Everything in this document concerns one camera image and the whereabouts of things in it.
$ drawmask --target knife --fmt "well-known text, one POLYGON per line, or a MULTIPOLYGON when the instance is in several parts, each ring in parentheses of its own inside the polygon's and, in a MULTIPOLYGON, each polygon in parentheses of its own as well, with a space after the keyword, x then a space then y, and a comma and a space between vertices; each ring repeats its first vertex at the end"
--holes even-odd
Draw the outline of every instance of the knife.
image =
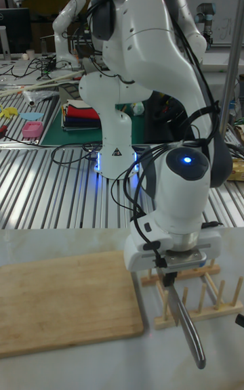
MULTIPOLYGON (((157 267, 157 273, 162 283, 163 290, 165 290, 163 285, 163 272, 161 268, 157 267)), ((206 366, 206 357, 195 325, 193 324, 183 302, 181 302, 174 285, 171 284, 170 286, 167 286, 167 290, 169 291, 169 307, 176 326, 178 326, 180 320, 182 330, 184 331, 184 335, 186 337, 186 342, 188 343, 195 363, 198 369, 204 369, 206 366)))

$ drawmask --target sticker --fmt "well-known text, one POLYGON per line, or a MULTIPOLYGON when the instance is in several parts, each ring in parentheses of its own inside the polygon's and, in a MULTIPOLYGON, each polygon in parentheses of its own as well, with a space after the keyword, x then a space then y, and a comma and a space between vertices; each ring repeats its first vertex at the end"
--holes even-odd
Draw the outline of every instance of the sticker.
POLYGON ((26 113, 20 113, 20 118, 25 119, 26 121, 37 121, 37 119, 40 119, 44 113, 38 113, 38 112, 26 112, 26 113))
POLYGON ((118 155, 122 155, 122 153, 120 152, 120 150, 118 148, 116 148, 116 150, 113 152, 112 155, 118 156, 118 155))

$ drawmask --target pink box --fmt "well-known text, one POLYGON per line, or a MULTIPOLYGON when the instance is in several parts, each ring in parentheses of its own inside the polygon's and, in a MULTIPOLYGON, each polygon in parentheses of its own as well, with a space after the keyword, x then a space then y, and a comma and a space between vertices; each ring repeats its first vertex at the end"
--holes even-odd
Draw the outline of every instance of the pink box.
POLYGON ((41 121, 29 121, 22 128, 23 137, 40 137, 43 132, 41 121))

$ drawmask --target warning label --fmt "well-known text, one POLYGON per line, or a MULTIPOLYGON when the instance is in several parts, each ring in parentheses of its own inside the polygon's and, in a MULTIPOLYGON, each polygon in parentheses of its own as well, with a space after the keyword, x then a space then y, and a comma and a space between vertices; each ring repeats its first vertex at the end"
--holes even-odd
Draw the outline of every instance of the warning label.
POLYGON ((116 150, 112 153, 112 155, 118 156, 118 155, 122 155, 122 153, 120 152, 120 150, 118 148, 116 148, 116 150))

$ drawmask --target green cutting mat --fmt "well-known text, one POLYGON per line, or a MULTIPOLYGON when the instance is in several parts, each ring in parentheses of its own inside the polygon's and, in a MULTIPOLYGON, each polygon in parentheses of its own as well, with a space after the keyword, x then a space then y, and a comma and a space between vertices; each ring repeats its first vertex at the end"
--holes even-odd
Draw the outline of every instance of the green cutting mat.
MULTIPOLYGON (((42 145, 64 145, 64 144, 84 144, 86 142, 96 142, 102 140, 102 131, 94 130, 76 130, 64 131, 61 128, 61 111, 57 114, 45 135, 42 145)), ((144 117, 133 116, 132 120, 132 144, 144 143, 144 117)))

